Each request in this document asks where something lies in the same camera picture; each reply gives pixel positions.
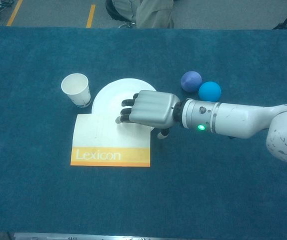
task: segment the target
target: white robotic arm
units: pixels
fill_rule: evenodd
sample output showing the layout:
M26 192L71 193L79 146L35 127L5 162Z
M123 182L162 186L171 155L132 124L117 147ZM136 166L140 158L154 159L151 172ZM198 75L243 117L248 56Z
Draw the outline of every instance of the white robotic arm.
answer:
M187 99L180 101L171 93L143 90L122 102L117 123L138 123L162 129L180 122L184 128L247 139L269 129L266 147L276 158L287 162L287 104L264 107Z

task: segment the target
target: white plate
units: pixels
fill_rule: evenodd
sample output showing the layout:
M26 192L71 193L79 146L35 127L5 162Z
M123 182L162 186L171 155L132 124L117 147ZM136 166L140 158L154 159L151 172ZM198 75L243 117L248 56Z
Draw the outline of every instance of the white plate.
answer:
M113 81L104 86L95 96L91 113L112 115L117 118L124 108L122 101L132 99L134 94L139 93L141 90L156 91L149 83L135 78L123 78Z

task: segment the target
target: white paper cup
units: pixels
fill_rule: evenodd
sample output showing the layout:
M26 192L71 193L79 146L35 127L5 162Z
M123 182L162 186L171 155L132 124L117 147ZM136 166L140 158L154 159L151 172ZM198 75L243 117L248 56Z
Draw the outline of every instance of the white paper cup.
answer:
M91 103L89 81L81 73L66 76L61 82L61 89L79 108L85 108Z

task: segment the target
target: yellow floor line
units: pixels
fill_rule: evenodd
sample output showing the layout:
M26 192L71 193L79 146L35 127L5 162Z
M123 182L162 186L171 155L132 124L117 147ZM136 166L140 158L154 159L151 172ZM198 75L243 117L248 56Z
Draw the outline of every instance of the yellow floor line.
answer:
M15 6L15 8L14 8L14 10L13 10L13 12L12 12L12 14L8 20L7 26L10 27L13 24L13 21L17 15L18 10L19 10L22 3L23 3L23 0L18 0L17 5Z
M95 4L91 4L87 25L85 26L87 29L92 27L93 19L94 19L94 13L95 13L95 8L96 8L96 5Z

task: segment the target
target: purple ball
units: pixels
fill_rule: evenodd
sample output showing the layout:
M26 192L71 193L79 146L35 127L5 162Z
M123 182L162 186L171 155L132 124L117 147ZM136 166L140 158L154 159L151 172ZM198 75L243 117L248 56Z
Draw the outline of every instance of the purple ball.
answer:
M182 89L188 93L198 92L202 83L202 76L196 71L187 71L180 80Z

